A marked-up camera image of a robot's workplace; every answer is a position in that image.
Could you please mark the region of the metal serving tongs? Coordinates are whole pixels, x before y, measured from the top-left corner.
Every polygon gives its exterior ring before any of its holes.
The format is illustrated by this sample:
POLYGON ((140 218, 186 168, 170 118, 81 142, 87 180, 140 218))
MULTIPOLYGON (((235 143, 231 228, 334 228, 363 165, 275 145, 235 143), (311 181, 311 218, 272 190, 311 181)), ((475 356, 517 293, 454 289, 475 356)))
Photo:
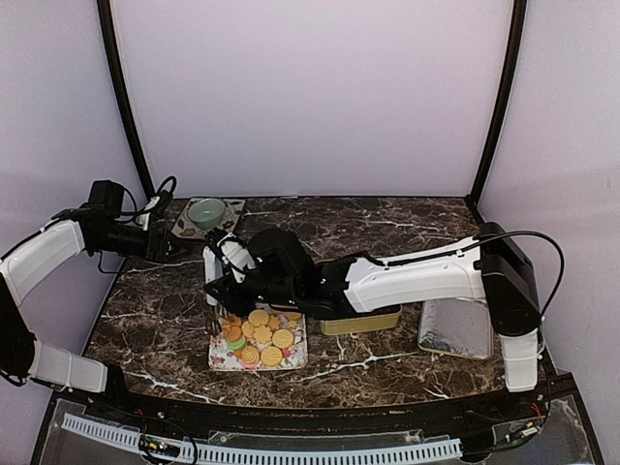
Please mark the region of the metal serving tongs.
POLYGON ((207 305, 205 329, 210 336, 217 336, 223 331, 222 322, 226 318, 226 309, 210 291, 213 290, 212 284, 223 276, 222 252, 216 244, 206 245, 202 257, 207 305))

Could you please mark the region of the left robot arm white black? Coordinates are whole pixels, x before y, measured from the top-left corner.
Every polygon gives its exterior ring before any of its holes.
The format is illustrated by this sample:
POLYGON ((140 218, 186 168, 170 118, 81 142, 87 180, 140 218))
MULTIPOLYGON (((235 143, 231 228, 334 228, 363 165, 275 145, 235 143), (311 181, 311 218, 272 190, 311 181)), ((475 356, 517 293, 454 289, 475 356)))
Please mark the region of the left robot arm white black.
POLYGON ((188 250, 159 228, 171 203, 177 179, 171 175, 144 207, 123 208, 132 195, 111 180, 97 180, 88 200, 65 209, 23 239, 1 258, 1 375, 15 386, 28 380, 100 393, 98 404, 116 422, 137 413, 136 399, 116 385, 108 386, 109 366, 43 342, 24 321, 23 301, 61 265, 82 253, 105 252, 163 264, 188 250))

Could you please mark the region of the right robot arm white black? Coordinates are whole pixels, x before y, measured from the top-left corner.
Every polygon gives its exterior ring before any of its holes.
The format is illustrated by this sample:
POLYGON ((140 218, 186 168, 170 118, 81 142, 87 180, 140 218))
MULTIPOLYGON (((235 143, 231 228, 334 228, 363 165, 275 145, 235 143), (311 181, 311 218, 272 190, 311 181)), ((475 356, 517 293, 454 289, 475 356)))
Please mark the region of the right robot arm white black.
POLYGON ((539 301, 533 264, 514 242, 518 235, 489 222, 445 247, 386 258, 362 251, 316 263, 293 232, 271 228, 244 242, 214 229, 202 252, 204 290, 209 305, 238 317, 265 304, 319 321, 356 321, 428 300, 483 299, 501 341, 507 387, 494 411, 514 420, 532 403, 549 306, 539 301))

